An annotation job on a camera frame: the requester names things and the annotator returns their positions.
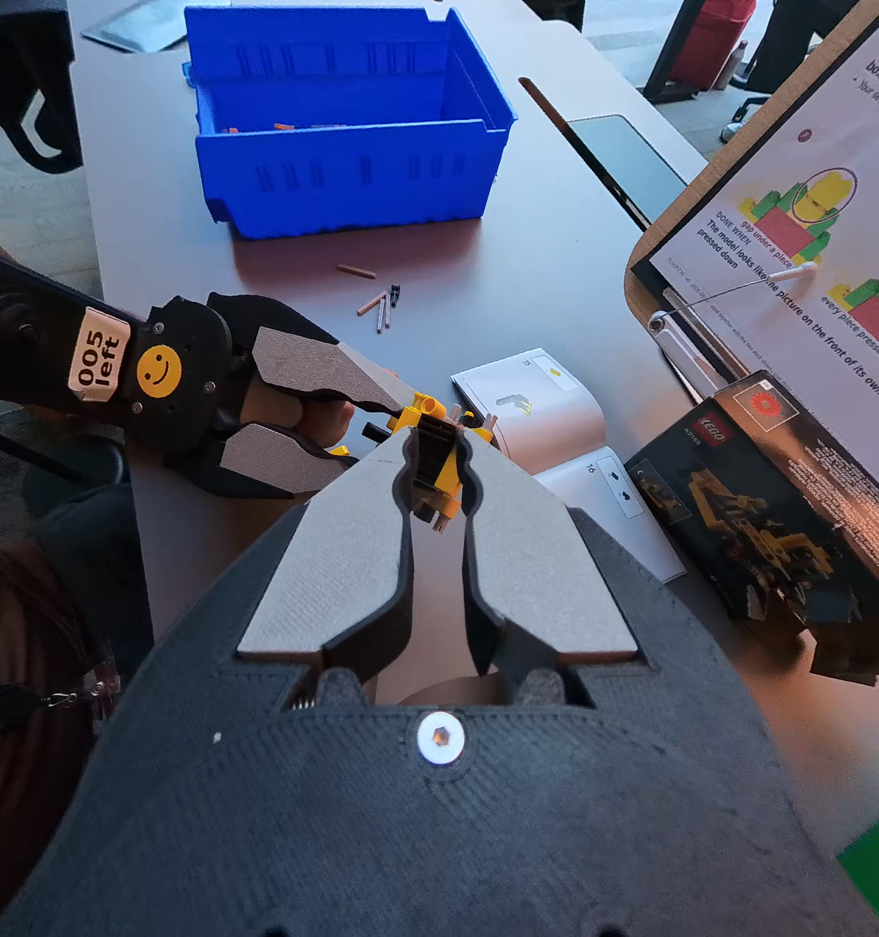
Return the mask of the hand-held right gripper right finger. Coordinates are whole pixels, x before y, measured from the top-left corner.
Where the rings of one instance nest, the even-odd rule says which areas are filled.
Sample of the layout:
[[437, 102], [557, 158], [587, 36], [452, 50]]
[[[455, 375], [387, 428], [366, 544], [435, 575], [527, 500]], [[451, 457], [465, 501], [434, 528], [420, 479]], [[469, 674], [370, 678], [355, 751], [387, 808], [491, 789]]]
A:
[[481, 439], [460, 436], [466, 634], [476, 670], [634, 661], [638, 645], [565, 503]]

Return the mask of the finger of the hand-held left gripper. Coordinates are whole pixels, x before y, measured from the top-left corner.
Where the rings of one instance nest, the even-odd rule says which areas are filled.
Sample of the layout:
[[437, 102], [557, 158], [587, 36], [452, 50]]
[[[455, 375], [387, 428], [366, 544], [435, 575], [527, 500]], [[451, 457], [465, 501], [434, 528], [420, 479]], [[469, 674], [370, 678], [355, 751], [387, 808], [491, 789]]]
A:
[[415, 391], [344, 343], [258, 328], [251, 356], [260, 380], [301, 399], [346, 401], [366, 412], [399, 414]]
[[314, 493], [358, 462], [286, 428], [246, 424], [228, 438], [220, 467], [291, 496]]

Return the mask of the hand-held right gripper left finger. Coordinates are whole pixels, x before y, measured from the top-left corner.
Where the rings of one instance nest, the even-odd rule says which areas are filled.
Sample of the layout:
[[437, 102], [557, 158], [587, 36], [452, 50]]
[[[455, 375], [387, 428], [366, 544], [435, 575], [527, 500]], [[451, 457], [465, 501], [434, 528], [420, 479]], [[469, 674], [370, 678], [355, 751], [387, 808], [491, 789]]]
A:
[[345, 668], [362, 683], [412, 631], [417, 435], [404, 428], [305, 506], [241, 638], [248, 661]]

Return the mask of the yellow black lego model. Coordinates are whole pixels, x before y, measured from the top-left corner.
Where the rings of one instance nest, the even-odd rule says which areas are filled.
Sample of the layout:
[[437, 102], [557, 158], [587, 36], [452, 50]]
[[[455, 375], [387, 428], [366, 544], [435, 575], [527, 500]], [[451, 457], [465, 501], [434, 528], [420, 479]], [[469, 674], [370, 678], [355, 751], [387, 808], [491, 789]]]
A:
[[460, 437], [470, 431], [493, 446], [497, 416], [455, 406], [447, 410], [435, 397], [414, 392], [412, 403], [381, 428], [368, 423], [363, 438], [380, 444], [404, 428], [415, 431], [419, 441], [418, 466], [413, 482], [411, 511], [436, 532], [444, 532], [461, 509], [462, 483], [457, 451]]

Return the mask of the white instruction booklet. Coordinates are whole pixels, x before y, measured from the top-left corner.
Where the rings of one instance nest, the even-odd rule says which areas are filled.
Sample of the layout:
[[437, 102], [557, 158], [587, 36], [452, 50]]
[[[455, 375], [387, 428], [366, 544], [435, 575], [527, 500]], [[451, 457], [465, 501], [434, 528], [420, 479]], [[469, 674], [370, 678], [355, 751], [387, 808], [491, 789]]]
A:
[[493, 438], [517, 466], [582, 509], [663, 583], [686, 573], [622, 461], [601, 407], [541, 348], [451, 376], [468, 409], [495, 416]]

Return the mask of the black lego box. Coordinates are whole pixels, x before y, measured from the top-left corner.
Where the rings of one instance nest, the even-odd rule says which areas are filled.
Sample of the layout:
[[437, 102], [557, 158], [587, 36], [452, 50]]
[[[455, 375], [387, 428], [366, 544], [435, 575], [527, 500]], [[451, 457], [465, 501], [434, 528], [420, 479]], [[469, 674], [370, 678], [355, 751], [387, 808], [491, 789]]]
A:
[[625, 462], [633, 486], [762, 637], [808, 631], [811, 673], [879, 678], [879, 483], [771, 374], [697, 404]]

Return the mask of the person's left hand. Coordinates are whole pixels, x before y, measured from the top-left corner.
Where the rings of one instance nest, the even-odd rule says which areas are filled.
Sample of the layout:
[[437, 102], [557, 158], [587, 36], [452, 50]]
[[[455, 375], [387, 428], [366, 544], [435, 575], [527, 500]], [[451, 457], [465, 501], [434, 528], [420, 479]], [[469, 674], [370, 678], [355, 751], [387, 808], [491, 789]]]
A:
[[347, 401], [302, 401], [299, 397], [252, 379], [240, 412], [242, 424], [261, 423], [287, 428], [324, 449], [340, 443], [355, 412]]

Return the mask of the blue plastic bin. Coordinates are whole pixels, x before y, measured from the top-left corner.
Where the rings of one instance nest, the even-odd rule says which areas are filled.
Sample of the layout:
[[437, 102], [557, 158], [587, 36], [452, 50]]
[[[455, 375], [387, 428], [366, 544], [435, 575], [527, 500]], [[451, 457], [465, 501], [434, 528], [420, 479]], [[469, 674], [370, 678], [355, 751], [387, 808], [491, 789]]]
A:
[[[517, 119], [455, 8], [185, 13], [212, 219], [250, 240], [481, 217]], [[224, 135], [273, 123], [344, 129]]]

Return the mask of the person's leg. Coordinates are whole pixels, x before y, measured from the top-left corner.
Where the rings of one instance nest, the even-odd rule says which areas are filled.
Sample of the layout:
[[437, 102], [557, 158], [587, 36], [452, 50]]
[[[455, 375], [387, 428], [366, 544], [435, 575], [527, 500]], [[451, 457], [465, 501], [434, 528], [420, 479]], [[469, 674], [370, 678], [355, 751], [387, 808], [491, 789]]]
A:
[[35, 540], [74, 600], [90, 635], [121, 667], [153, 645], [141, 540], [129, 483], [70, 498], [35, 525]]

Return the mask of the grey laptop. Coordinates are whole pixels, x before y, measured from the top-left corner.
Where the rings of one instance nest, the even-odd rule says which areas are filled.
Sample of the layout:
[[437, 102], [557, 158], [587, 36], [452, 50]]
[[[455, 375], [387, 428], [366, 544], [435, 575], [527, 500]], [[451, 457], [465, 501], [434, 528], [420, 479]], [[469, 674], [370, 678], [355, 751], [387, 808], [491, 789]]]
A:
[[227, 7], [229, 1], [143, 1], [80, 30], [80, 37], [121, 53], [161, 53], [187, 37], [188, 7]]

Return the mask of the clipboard with instruction sheet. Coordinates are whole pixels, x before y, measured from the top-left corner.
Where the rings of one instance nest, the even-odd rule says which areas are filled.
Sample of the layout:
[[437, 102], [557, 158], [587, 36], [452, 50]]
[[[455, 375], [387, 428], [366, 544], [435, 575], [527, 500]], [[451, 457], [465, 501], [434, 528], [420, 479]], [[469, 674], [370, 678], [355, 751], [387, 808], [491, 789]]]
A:
[[879, 2], [839, 30], [635, 271], [695, 301], [879, 484]]

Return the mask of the red case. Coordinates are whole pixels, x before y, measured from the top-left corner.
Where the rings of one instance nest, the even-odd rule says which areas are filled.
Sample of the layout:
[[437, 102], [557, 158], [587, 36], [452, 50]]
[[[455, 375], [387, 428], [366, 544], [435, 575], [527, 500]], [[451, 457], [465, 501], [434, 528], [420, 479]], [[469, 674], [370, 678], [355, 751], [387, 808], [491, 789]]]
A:
[[756, 1], [705, 1], [671, 72], [674, 81], [710, 90], [739, 43]]

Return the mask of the black metal frame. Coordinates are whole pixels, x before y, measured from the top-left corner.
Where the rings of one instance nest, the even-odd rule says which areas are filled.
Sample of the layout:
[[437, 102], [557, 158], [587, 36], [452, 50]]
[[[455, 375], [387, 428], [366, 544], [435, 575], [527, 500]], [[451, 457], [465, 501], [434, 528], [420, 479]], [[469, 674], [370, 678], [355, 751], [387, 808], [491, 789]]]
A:
[[703, 9], [704, 1], [684, 1], [673, 21], [656, 63], [639, 89], [645, 100], [654, 106], [695, 100], [699, 90], [689, 82], [671, 79], [672, 69], [682, 53], [691, 30]]

